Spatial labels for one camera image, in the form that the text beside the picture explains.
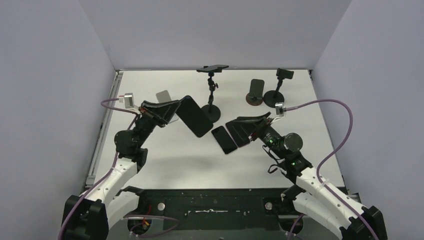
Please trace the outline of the tall black tripod stand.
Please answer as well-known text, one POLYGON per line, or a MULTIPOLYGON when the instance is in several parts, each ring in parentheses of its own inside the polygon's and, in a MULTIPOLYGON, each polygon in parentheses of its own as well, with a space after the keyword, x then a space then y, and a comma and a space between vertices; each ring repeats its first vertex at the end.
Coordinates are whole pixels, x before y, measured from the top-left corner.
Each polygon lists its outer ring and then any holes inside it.
POLYGON ((221 110, 213 104, 214 102, 214 91, 219 87, 217 83, 214 82, 213 77, 215 73, 207 73, 208 74, 208 87, 209 87, 209 97, 206 105, 201 107, 201 110, 206 114, 208 119, 212 123, 216 123, 221 117, 221 110))

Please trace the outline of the phone from wooden stand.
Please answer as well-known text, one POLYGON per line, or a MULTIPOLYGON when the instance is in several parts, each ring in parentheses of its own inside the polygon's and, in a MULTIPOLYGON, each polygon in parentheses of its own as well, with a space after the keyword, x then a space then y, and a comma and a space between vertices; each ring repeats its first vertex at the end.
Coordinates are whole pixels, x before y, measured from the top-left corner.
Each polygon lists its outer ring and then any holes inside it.
POLYGON ((224 126, 221 125, 212 129, 211 134, 225 155, 228 155, 238 149, 238 146, 224 126))

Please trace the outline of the black round base stand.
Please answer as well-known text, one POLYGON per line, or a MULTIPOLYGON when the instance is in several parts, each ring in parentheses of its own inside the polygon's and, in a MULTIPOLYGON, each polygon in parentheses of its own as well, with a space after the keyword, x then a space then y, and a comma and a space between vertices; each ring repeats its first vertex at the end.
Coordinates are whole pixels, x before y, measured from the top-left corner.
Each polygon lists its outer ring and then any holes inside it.
POLYGON ((276 70, 276 78, 278 80, 275 90, 269 90, 263 95, 263 102, 270 108, 274 108, 276 103, 284 103, 285 97, 280 92, 283 80, 291 80, 294 76, 294 71, 278 68, 276 70))

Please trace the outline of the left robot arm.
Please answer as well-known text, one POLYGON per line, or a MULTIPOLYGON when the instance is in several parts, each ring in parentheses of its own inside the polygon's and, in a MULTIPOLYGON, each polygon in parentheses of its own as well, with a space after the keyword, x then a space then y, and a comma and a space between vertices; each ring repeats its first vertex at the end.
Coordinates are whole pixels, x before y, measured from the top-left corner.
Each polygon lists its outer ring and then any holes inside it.
POLYGON ((141 215, 148 200, 138 192, 129 193, 124 185, 139 173, 147 160, 142 145, 155 127, 165 127, 180 108, 181 100, 164 103, 144 101, 130 104, 124 97, 103 100, 103 107, 133 114, 127 129, 115 135, 115 154, 111 167, 89 189, 71 195, 65 202, 59 240, 105 240, 110 229, 129 212, 141 215))

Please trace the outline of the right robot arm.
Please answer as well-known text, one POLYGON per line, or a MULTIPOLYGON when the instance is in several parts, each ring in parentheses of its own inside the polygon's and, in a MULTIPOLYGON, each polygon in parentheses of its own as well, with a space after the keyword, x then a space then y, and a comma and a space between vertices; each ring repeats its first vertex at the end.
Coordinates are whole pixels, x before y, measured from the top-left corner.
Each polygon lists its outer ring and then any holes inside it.
POLYGON ((340 240, 386 240, 382 212, 375 206, 357 202, 319 174, 300 152, 302 138, 294 133, 280 135, 269 113, 237 117, 226 124, 235 139, 261 140, 275 167, 292 182, 281 194, 281 207, 289 214, 304 214, 332 232, 340 240))

